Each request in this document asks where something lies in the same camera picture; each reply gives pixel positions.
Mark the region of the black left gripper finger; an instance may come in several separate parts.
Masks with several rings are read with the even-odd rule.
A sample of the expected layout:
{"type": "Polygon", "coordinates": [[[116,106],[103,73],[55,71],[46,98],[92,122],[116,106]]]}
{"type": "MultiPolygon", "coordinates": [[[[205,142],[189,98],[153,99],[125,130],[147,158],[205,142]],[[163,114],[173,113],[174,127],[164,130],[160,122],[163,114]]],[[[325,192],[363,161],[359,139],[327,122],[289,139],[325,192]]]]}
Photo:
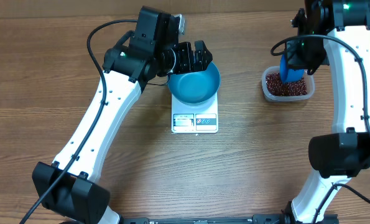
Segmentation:
{"type": "Polygon", "coordinates": [[[193,71],[194,56],[191,43],[179,43],[177,49],[177,66],[175,73],[190,73],[193,71]]]}
{"type": "Polygon", "coordinates": [[[195,72],[204,71],[212,62],[212,53],[207,49],[204,41],[198,40],[195,42],[194,51],[194,64],[193,69],[195,72]]]}

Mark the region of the blue plastic measuring scoop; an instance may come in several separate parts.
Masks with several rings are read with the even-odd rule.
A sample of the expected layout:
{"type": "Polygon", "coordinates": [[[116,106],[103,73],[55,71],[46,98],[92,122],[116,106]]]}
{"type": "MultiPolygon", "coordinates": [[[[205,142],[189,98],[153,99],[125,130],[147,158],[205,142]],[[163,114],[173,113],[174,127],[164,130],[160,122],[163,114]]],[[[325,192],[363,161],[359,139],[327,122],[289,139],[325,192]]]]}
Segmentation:
{"type": "Polygon", "coordinates": [[[305,70],[294,70],[289,68],[286,54],[283,54],[280,59],[279,73],[282,83],[290,83],[300,81],[305,73],[305,70]]]}

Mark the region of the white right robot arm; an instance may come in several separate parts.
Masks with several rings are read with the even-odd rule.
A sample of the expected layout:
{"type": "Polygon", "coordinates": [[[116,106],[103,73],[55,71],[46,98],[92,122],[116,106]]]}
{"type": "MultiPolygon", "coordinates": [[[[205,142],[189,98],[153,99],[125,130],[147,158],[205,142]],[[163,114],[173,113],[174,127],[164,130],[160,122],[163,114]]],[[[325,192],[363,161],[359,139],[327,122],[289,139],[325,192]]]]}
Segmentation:
{"type": "Polygon", "coordinates": [[[284,223],[336,223],[325,210],[337,192],[370,168],[370,1],[309,0],[282,41],[286,66],[313,75],[328,65],[334,99],[331,133],[312,138],[312,171],[282,215],[284,223]]]}

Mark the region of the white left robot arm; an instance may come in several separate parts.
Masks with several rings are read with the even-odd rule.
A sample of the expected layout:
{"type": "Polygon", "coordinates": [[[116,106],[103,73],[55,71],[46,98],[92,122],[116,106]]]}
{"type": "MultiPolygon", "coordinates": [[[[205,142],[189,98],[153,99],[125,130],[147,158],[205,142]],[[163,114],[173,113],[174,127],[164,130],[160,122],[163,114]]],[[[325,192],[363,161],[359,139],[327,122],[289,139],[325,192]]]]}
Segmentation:
{"type": "Polygon", "coordinates": [[[127,112],[153,78],[204,71],[213,59],[203,41],[179,41],[180,14],[143,6],[135,23],[96,64],[97,91],[70,140],[50,164],[39,162],[32,173],[37,205],[71,223],[119,223],[109,207],[110,193],[98,181],[127,112]]]}

